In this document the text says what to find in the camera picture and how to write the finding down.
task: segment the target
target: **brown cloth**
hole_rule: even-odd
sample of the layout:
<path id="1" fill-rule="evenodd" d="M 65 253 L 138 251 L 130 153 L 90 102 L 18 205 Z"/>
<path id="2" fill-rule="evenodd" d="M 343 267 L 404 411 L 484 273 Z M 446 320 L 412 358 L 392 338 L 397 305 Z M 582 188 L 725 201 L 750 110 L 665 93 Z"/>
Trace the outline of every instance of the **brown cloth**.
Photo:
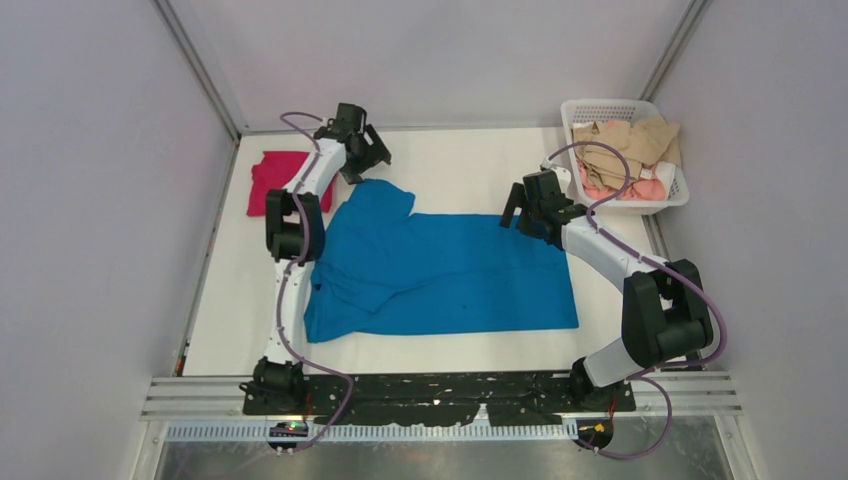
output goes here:
<path id="1" fill-rule="evenodd" d="M 574 140 L 594 140 L 605 143 L 627 160 L 630 179 L 639 178 L 642 167 L 652 167 L 663 160 L 680 166 L 680 145 L 677 133 L 680 125 L 668 124 L 660 115 L 637 120 L 632 126 L 625 120 L 609 120 L 575 128 Z M 624 166 L 609 150 L 589 145 L 576 147 L 592 185 L 621 188 L 624 185 Z"/>

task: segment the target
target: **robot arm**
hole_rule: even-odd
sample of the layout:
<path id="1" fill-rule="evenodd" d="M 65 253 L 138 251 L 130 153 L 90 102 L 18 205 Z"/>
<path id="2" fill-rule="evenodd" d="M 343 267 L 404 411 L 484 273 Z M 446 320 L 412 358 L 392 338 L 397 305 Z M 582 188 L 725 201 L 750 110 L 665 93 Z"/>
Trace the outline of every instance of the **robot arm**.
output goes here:
<path id="1" fill-rule="evenodd" d="M 624 297 L 621 337 L 572 366 L 569 389 L 580 400 L 596 389 L 708 346 L 713 332 L 707 306 L 700 297 L 625 253 L 589 223 L 586 207 L 562 194 L 561 185 L 570 181 L 567 171 L 556 169 L 525 176 L 523 183 L 513 184 L 501 226 L 509 228 L 516 208 L 521 209 L 517 227 L 522 233 L 584 260 Z M 698 269 L 688 260 L 668 262 L 653 255 L 645 257 L 667 265 L 700 287 Z M 661 300 L 671 306 L 664 308 Z"/>

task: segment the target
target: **pink cloth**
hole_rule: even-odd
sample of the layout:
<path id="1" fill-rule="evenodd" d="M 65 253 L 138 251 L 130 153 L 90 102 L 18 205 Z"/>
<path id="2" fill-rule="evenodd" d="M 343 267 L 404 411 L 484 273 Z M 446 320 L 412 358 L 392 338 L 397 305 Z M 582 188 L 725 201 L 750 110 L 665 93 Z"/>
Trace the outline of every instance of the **pink cloth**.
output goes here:
<path id="1" fill-rule="evenodd" d="M 247 216 L 259 217 L 265 215 L 265 197 L 270 190 L 281 189 L 294 178 L 300 170 L 307 152 L 265 152 L 262 161 L 251 169 L 253 173 L 253 187 L 250 189 L 250 198 L 247 202 Z M 327 191 L 321 197 L 321 211 L 329 212 L 333 206 L 333 183 L 330 181 Z"/>
<path id="2" fill-rule="evenodd" d="M 577 168 L 580 170 L 580 181 L 583 182 L 583 191 L 586 192 L 590 198 L 595 200 L 601 200 L 603 198 L 607 198 L 613 193 L 615 193 L 614 188 L 605 187 L 598 188 L 592 185 L 589 182 L 588 174 L 586 173 L 586 168 L 583 166 L 583 161 L 577 160 Z M 618 197 L 620 200 L 665 200 L 666 198 L 665 187 L 662 182 L 658 178 L 652 179 L 639 179 L 635 182 L 631 183 L 624 189 L 624 192 L 621 193 L 621 196 Z"/>

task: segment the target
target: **gray floor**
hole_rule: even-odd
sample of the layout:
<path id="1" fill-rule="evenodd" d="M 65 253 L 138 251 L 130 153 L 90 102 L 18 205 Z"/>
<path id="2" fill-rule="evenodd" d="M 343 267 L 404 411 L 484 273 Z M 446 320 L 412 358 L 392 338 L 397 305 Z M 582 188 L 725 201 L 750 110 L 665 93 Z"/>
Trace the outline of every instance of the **gray floor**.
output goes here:
<path id="1" fill-rule="evenodd" d="M 633 452 L 656 439 L 665 420 L 616 419 L 609 449 Z M 681 417 L 666 444 L 633 461 L 596 457 L 564 441 L 323 444 L 289 456 L 256 443 L 169 443 L 157 478 L 247 479 L 660 479 L 732 478 L 712 417 Z M 233 469 L 245 461 L 248 466 Z"/>

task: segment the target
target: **pile of clothes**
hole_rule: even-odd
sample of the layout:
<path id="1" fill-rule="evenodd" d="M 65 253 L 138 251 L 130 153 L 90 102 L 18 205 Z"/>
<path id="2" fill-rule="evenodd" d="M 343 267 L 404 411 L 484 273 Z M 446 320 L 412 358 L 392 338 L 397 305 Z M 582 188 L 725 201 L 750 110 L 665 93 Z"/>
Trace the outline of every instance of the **pile of clothes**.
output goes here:
<path id="1" fill-rule="evenodd" d="M 643 118 L 632 125 L 626 120 L 574 124 L 575 141 L 593 140 L 607 144 L 624 156 L 630 181 L 620 200 L 665 200 L 681 167 L 677 133 L 680 124 L 666 123 L 660 115 Z M 625 183 L 624 165 L 612 152 L 594 145 L 575 148 L 583 190 L 600 200 Z"/>

